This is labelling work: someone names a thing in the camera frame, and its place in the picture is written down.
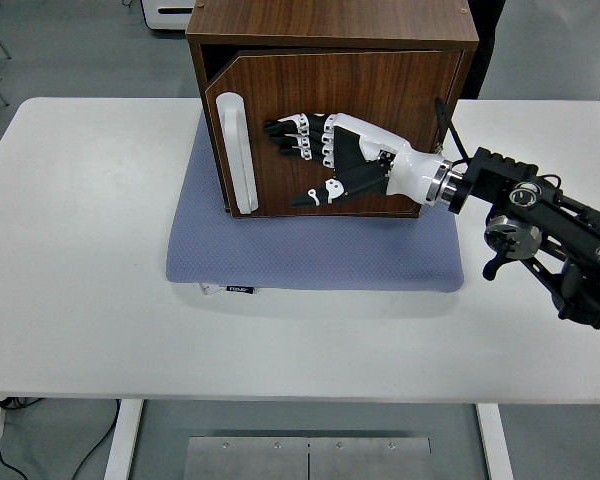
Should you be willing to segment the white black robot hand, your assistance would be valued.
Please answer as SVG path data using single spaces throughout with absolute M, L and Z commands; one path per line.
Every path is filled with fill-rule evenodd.
M 293 207 L 318 207 L 377 193 L 435 202 L 451 163 L 415 150 L 388 130 L 345 113 L 298 113 L 264 123 L 279 153 L 332 171 L 323 184 L 295 196 Z

